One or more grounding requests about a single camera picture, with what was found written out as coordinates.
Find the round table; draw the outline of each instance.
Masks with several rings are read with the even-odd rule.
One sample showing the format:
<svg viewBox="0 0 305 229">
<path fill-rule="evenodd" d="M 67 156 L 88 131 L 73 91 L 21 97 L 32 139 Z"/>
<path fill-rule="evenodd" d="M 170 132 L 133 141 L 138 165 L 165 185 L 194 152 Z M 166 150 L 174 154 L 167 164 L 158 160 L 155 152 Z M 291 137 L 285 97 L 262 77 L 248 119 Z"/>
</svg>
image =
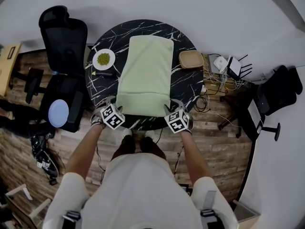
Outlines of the round table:
<svg viewBox="0 0 305 229">
<path fill-rule="evenodd" d="M 127 60 L 129 39 L 138 35 L 156 35 L 173 40 L 170 98 L 181 100 L 190 111 L 202 89 L 203 68 L 182 69 L 179 63 L 179 53 L 186 50 L 196 50 L 196 48 L 178 29 L 153 20 L 134 20 L 119 24 L 107 31 L 92 47 L 85 71 L 87 89 L 94 105 L 98 106 L 108 96 L 117 94 L 119 79 Z M 111 49 L 115 53 L 115 63 L 110 70 L 116 71 L 116 78 L 92 75 L 92 72 L 97 71 L 92 65 L 93 56 L 98 50 L 104 48 Z M 126 114 L 122 126 L 133 130 L 156 130 L 167 127 L 167 123 L 163 117 Z"/>
</svg>

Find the white cube with marker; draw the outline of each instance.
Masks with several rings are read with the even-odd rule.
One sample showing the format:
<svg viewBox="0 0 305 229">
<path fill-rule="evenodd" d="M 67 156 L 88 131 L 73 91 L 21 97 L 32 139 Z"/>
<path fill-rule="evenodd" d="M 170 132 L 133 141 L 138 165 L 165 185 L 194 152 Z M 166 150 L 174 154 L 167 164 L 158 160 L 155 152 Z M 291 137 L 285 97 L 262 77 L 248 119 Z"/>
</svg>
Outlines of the white cube with marker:
<svg viewBox="0 0 305 229">
<path fill-rule="evenodd" d="M 169 114 L 164 117 L 164 119 L 173 133 L 178 133 L 188 127 L 189 116 L 183 111 L 183 109 Z"/>
<path fill-rule="evenodd" d="M 103 122 L 112 130 L 117 129 L 125 122 L 125 116 L 113 104 L 102 109 L 101 113 Z"/>
</svg>

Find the white wall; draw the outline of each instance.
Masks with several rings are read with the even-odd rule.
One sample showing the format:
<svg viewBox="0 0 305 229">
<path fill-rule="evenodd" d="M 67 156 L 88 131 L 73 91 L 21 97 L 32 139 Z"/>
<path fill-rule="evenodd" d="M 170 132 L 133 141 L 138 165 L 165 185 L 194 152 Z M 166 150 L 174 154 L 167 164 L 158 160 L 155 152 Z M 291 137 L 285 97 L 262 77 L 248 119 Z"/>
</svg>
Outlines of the white wall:
<svg viewBox="0 0 305 229">
<path fill-rule="evenodd" d="M 258 72 L 277 66 L 273 55 L 261 59 L 260 49 L 294 28 L 271 0 L 5 0 L 0 43 L 22 42 L 22 52 L 43 48 L 39 16 L 59 4 L 87 23 L 88 43 L 118 23 L 155 19 L 180 29 L 202 52 L 238 57 L 253 52 L 245 63 L 252 62 Z M 303 63 L 303 58 L 296 61 Z"/>
<path fill-rule="evenodd" d="M 253 63 L 252 79 L 261 79 L 263 73 L 268 74 L 279 65 L 305 65 L 305 33 L 292 28 L 274 41 L 251 51 L 247 62 Z"/>
<path fill-rule="evenodd" d="M 298 73 L 305 87 L 305 67 Z M 253 229 L 293 229 L 305 215 L 305 92 L 294 105 L 266 116 L 265 126 L 281 123 L 277 142 L 262 131 L 240 201 L 262 215 Z"/>
</svg>

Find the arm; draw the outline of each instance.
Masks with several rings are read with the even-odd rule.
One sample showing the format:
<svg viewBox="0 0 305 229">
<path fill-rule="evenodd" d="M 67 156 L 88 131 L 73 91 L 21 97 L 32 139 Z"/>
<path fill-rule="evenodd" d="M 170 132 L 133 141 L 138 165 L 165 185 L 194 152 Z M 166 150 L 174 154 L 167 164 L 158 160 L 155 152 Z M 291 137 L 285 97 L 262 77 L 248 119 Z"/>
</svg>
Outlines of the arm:
<svg viewBox="0 0 305 229">
<path fill-rule="evenodd" d="M 192 184 L 194 185 L 202 177 L 213 178 L 210 168 L 198 149 L 192 134 L 182 131 L 180 132 L 180 137 L 184 145 L 185 162 Z"/>
<path fill-rule="evenodd" d="M 66 166 L 66 173 L 77 173 L 86 179 L 91 162 L 93 160 L 97 141 L 104 125 L 94 125 L 78 144 Z"/>
</svg>

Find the white device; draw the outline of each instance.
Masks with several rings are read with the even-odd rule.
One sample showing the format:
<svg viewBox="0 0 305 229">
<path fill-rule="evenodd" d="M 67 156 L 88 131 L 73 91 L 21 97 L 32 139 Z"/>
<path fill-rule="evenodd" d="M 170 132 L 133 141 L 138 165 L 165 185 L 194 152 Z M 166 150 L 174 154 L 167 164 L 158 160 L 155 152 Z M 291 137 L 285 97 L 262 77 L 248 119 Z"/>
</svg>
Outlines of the white device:
<svg viewBox="0 0 305 229">
<path fill-rule="evenodd" d="M 220 56 L 214 61 L 214 65 L 219 70 L 219 73 L 222 73 L 225 68 L 228 66 L 228 61 L 223 57 Z"/>
<path fill-rule="evenodd" d="M 236 74 L 236 76 L 239 76 L 240 69 L 242 67 L 242 64 L 234 57 L 229 56 L 228 58 L 228 68 Z"/>
</svg>

